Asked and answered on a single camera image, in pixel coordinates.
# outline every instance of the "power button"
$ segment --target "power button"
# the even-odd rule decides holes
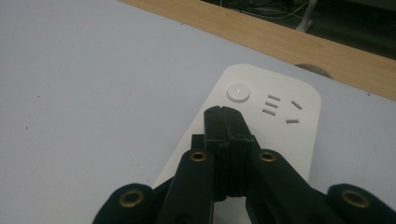
[[[235,83],[227,89],[227,97],[232,102],[243,103],[250,95],[250,90],[247,86],[241,83]]]

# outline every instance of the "wooden edge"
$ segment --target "wooden edge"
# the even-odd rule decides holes
[[[199,0],[121,0],[292,64],[396,101],[396,61]]]

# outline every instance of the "white desk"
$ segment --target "white desk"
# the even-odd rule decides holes
[[[0,3],[0,223],[90,223],[152,184],[222,71],[250,63],[322,97],[310,184],[396,208],[396,103],[117,1]]]

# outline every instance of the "power strip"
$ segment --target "power strip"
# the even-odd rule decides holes
[[[309,84],[263,68],[237,64],[227,68],[154,183],[172,177],[191,135],[204,133],[204,111],[220,105],[239,110],[262,148],[282,154],[305,179],[309,177],[321,99]],[[215,204],[214,223],[249,223],[244,199]]]

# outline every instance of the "brass insert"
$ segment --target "brass insert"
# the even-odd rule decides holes
[[[276,155],[271,152],[261,152],[259,158],[262,161],[276,161]]]
[[[190,154],[190,160],[192,161],[206,161],[207,155],[202,151],[196,151]]]
[[[119,203],[122,207],[135,207],[143,202],[145,195],[139,189],[125,191],[120,197]]]
[[[344,201],[355,207],[366,208],[370,206],[370,201],[364,195],[355,190],[344,189],[341,192],[341,196],[343,197]]]

